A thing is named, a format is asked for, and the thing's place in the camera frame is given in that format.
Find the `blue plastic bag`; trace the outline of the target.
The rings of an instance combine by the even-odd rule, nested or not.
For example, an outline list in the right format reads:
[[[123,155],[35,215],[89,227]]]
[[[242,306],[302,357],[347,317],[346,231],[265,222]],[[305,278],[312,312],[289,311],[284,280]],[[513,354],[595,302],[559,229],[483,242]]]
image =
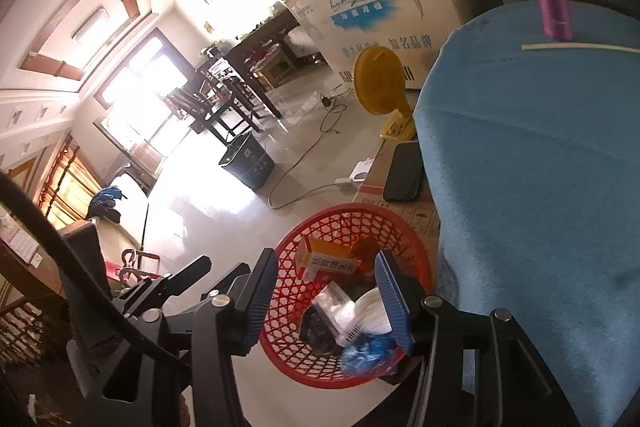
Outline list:
[[[397,345],[390,334],[360,335],[343,349],[341,371],[350,376],[378,377],[393,373]]]

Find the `yellow orange medicine box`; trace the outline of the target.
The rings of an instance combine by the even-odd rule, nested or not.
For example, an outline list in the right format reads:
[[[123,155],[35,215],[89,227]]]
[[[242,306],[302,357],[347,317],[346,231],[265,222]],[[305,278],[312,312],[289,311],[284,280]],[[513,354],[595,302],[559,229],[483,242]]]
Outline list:
[[[348,247],[305,236],[294,256],[296,275],[306,283],[326,280],[331,274],[352,275],[360,260]]]

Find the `white tissue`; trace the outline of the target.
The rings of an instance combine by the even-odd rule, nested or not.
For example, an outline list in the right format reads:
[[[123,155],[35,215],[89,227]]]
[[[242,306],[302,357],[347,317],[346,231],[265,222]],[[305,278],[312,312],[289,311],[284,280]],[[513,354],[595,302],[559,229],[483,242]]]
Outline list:
[[[355,301],[354,327],[358,334],[386,335],[392,331],[380,290],[375,287]]]

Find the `orange snack wrapper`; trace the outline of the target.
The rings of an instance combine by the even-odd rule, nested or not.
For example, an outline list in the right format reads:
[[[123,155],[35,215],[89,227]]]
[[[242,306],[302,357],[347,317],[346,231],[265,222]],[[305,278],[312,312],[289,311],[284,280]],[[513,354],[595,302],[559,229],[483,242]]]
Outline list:
[[[355,273],[362,279],[373,279],[374,262],[380,250],[381,247],[378,245],[378,241],[371,234],[360,236],[359,239],[350,246],[350,257],[359,261]]]

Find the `black plastic bag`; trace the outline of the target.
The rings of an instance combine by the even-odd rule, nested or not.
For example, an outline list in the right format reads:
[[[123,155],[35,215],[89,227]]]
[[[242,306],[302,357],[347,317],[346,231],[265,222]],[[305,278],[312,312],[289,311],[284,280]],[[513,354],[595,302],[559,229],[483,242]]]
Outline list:
[[[335,340],[332,329],[315,307],[309,307],[300,319],[298,338],[307,343],[311,352],[318,357],[338,357],[343,352],[343,348]]]

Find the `dark blue trash bin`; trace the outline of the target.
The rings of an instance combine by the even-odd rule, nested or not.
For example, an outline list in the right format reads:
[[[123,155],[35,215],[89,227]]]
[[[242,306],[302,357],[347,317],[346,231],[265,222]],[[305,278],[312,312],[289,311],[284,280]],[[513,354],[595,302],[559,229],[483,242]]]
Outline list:
[[[262,188],[274,168],[274,161],[252,132],[236,136],[218,165],[253,191]]]

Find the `red plastic basket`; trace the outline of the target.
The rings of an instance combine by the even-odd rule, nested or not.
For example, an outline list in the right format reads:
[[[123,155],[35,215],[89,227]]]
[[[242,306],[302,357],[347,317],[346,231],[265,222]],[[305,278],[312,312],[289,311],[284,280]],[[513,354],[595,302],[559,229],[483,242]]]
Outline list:
[[[329,274],[305,282],[295,266],[295,254],[307,237],[352,247],[364,236],[375,238],[383,251],[390,251],[402,272],[415,277],[424,289],[433,288],[433,270],[428,250],[418,234],[397,213],[363,202],[349,202],[323,209],[286,234],[274,248],[278,278],[259,342],[279,371],[296,383],[319,389],[346,389],[373,381],[377,376],[347,375],[337,355],[315,355],[299,339],[299,325],[312,298],[329,283]]]

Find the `cardboard box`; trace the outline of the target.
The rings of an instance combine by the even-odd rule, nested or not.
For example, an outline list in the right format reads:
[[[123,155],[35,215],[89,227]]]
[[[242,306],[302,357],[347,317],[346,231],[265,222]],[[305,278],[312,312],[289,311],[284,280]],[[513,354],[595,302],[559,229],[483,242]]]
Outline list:
[[[386,202],[383,188],[386,183],[390,164],[398,142],[384,141],[366,176],[358,187],[353,202],[364,202],[393,211],[404,219],[418,234],[424,246],[431,254],[436,254],[439,242],[440,221],[426,180],[415,202]]]

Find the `black smartphone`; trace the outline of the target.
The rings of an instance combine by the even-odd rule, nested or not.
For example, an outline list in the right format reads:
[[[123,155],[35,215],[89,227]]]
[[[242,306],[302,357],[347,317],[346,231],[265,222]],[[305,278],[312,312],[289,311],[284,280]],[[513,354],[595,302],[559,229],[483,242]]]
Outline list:
[[[422,191],[423,161],[416,141],[399,143],[394,150],[383,188],[386,202],[414,202]]]

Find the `dark wooden chair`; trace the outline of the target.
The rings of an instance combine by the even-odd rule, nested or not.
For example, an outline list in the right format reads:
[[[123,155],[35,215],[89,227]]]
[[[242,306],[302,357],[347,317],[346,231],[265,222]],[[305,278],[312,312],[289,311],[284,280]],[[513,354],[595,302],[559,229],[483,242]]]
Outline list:
[[[190,128],[196,133],[208,131],[224,145],[249,131],[262,132],[256,106],[247,98],[236,76],[221,80],[198,70],[196,79],[175,88],[165,98],[178,113],[192,118]]]

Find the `blue tablecloth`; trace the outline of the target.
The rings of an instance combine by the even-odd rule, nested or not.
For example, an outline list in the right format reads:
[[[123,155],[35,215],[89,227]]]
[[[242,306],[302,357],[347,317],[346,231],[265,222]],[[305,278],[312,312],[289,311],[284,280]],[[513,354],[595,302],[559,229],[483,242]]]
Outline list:
[[[572,42],[639,47],[639,23],[570,8]],[[549,43],[536,2],[455,30],[414,119],[440,219],[437,290],[506,308],[585,426],[639,388],[639,55]]]

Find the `yellow desk fan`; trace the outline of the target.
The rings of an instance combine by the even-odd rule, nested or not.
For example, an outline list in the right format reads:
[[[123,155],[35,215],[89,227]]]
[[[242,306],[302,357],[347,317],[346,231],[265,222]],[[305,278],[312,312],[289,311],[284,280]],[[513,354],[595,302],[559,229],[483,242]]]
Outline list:
[[[358,56],[352,84],[360,105],[370,114],[387,116],[380,135],[384,140],[411,141],[416,135],[413,109],[406,97],[404,68],[386,46],[369,46]]]

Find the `dark wooden table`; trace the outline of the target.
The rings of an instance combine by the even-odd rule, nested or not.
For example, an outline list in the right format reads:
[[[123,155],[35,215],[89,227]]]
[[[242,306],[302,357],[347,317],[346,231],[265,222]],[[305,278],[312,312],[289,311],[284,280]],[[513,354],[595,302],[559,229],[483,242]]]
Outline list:
[[[236,44],[229,52],[224,54],[224,59],[246,83],[247,87],[253,91],[254,95],[259,98],[262,105],[268,112],[277,119],[282,118],[280,110],[275,106],[270,98],[268,98],[266,90],[260,82],[253,76],[250,71],[250,64],[254,63],[253,55],[257,51],[261,51],[265,44],[280,44],[285,56],[297,66],[299,59],[296,57],[292,49],[284,42],[284,37],[299,25],[294,15],[284,9],[269,20],[266,20],[262,26],[253,30]]]

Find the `long white stick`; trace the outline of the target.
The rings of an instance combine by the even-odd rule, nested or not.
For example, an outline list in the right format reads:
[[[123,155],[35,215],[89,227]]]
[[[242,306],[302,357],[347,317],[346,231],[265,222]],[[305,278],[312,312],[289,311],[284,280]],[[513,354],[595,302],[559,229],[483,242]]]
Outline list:
[[[521,44],[522,51],[545,50],[596,50],[606,52],[620,52],[639,55],[639,48],[631,46],[619,46],[618,44],[586,43],[586,42],[549,42],[549,43],[525,43]]]

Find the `white chest freezer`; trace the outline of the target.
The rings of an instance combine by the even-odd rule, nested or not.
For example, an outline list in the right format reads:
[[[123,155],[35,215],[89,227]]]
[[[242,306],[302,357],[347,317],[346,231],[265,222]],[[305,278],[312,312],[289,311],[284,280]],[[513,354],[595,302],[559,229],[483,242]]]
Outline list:
[[[423,86],[448,36],[464,22],[459,0],[283,0],[336,75],[352,82],[370,46],[397,54],[409,89]]]

